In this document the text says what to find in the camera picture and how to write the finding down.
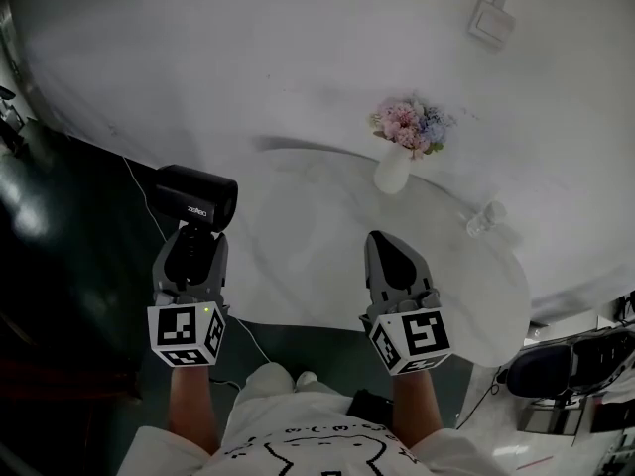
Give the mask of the black reclining salon chair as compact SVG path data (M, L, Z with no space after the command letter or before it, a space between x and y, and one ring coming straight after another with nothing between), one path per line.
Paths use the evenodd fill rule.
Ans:
M635 331L605 328L529 346L496 382L526 399L590 395L617 380L634 358Z

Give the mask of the black hair dryer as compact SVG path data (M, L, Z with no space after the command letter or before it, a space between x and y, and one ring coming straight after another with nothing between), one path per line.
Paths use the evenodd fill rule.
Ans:
M225 285L224 274L212 265L227 261L223 230L234 216L237 199L238 183L233 179L178 165L156 171L152 205L185 224L161 266L179 292L207 280Z

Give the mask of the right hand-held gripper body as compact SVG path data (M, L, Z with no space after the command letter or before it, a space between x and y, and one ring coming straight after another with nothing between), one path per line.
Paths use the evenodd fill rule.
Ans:
M452 353L435 289L372 304L359 320L391 376L431 370Z

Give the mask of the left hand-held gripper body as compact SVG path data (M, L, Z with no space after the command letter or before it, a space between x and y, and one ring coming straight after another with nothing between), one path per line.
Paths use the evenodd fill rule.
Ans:
M226 332L221 291L203 297L155 292L147 308L150 345L171 367L213 366Z

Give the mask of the dark wooden furniture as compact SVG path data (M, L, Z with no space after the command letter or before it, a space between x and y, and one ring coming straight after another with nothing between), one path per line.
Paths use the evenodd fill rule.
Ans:
M105 410L139 399L137 376L93 337L51 345L0 312L0 476L89 476Z

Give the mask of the white trousers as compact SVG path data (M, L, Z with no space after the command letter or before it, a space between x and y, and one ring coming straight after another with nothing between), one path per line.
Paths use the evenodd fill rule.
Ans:
M232 417L259 417L295 392L291 374L278 363L266 363L255 370L238 393Z

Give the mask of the pink and blue flower bouquet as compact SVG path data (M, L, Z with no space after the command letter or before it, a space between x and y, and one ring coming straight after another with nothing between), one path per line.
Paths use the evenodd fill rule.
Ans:
M399 145L412 160L440 152L456 119L417 94L389 97L368 116L374 136Z

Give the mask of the white wall switch box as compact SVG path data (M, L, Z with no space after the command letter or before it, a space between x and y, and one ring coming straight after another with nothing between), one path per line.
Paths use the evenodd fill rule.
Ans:
M467 31L492 50L502 50L514 31L513 16L485 0L478 0Z

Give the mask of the small clear glass bottle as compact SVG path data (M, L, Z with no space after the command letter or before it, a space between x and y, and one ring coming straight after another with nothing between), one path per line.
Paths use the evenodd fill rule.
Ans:
M472 216L466 224L466 231L471 237L478 237L501 223L507 216L503 203L497 200L488 202L478 213Z

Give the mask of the person's right forearm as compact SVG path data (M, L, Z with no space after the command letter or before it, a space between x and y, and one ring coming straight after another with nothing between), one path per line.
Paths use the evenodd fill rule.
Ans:
M407 448L444 428L429 371L396 376L392 389L392 431Z

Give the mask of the white curved table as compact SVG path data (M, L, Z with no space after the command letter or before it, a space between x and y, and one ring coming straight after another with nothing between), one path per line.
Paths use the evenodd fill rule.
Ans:
M427 261L453 352L498 367L530 324L523 269L494 232L469 236L471 213L420 178L394 195L373 182L372 160L279 149L242 154L219 172L239 186L227 229L225 294L233 316L259 324L360 330L370 303L364 243L382 230Z

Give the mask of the white printed t-shirt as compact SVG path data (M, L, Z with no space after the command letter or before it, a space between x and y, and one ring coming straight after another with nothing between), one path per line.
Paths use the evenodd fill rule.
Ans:
M349 416L350 404L317 392L249 400L232 411L212 455L144 426L117 476L507 476L453 429L408 448L385 426Z

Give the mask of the black waist pouch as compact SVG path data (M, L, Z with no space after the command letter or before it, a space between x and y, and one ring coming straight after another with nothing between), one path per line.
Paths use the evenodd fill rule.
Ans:
M352 398L347 415L365 421L392 427L392 400L370 393L366 389L358 390Z

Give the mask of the white vase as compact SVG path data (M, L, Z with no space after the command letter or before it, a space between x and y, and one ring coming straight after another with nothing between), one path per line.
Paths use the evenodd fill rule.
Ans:
M377 165L373 181L383 193L396 194L408 181L411 168L411 151L401 145L392 144Z

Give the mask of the person's left forearm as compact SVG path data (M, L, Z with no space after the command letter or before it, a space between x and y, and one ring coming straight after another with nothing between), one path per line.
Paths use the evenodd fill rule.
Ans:
M171 376L168 431L207 454L220 447L206 366L175 368Z

